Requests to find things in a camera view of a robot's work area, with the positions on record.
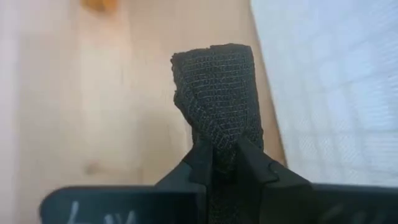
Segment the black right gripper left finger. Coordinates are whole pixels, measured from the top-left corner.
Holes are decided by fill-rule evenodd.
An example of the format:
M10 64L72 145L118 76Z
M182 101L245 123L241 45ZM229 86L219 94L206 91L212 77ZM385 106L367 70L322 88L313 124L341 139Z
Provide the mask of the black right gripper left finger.
M206 224L213 152L206 141L154 185L78 185L41 202L42 224Z

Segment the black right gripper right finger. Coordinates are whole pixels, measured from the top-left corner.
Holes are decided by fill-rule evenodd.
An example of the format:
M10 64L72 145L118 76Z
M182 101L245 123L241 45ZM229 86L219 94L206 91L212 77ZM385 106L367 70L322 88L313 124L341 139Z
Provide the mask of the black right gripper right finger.
M247 138L238 141L237 183L242 223L397 224L397 189L314 184Z

